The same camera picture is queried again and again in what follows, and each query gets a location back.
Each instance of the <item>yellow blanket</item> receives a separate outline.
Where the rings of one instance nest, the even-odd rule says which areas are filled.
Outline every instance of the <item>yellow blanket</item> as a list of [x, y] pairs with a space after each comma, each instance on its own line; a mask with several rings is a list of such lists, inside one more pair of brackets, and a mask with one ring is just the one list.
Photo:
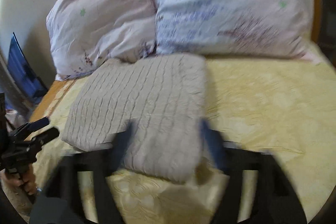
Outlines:
[[[250, 150], [272, 151], [289, 174], [308, 221], [336, 184], [336, 75], [327, 63], [207, 60], [207, 116], [213, 128]], [[69, 108], [85, 83], [79, 79], [51, 115], [64, 128]], [[60, 157], [73, 148], [57, 139], [34, 165], [43, 186]], [[240, 220], [248, 218], [255, 173], [246, 171]], [[81, 174], [88, 219], [97, 222], [89, 172]], [[185, 185], [120, 170], [108, 178], [126, 223], [209, 223], [227, 177], [204, 160]]]

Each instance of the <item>folded blanket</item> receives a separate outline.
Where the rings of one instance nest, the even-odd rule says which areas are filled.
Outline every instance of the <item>folded blanket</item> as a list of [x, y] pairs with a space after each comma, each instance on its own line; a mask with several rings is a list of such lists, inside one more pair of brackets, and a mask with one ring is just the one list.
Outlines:
[[85, 151], [108, 147], [135, 119], [126, 168], [185, 181], [199, 163], [198, 123], [204, 115], [205, 60], [184, 54], [111, 59], [90, 76], [74, 101], [62, 140]]

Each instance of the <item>mattress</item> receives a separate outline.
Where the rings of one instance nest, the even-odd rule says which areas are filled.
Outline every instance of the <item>mattress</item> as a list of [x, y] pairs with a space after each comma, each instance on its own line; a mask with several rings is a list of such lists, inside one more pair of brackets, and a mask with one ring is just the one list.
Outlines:
[[[317, 46], [310, 47], [318, 53]], [[288, 173], [310, 221], [336, 184], [334, 68], [327, 61], [316, 65], [208, 58], [207, 70], [206, 112], [211, 126], [244, 149], [272, 152]], [[49, 98], [52, 103], [44, 113], [51, 114], [52, 125], [64, 129], [70, 106], [86, 80], [72, 81]], [[60, 158], [75, 152], [60, 139], [45, 145], [33, 165], [37, 184], [43, 187]], [[256, 178], [254, 171], [244, 175], [240, 221], [249, 216]], [[137, 224], [209, 223], [227, 180], [206, 159], [184, 185], [125, 169], [108, 178], [126, 223]], [[97, 222], [90, 172], [80, 174], [80, 185], [86, 217]]]

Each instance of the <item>blue screen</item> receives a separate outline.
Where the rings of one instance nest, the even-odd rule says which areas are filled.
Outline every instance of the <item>blue screen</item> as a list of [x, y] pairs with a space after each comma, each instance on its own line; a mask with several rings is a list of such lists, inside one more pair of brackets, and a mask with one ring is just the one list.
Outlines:
[[7, 69], [28, 100], [38, 104], [48, 90], [29, 66], [14, 33], [10, 41]]

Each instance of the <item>beige knitted blanket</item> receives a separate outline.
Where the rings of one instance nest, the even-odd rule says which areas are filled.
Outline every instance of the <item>beige knitted blanket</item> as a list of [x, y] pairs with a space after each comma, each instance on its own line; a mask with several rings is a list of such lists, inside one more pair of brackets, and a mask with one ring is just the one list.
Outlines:
[[108, 147], [136, 120], [126, 168], [185, 181], [200, 161], [198, 123], [204, 116], [205, 60], [189, 54], [105, 62], [74, 101], [62, 140], [85, 151]]

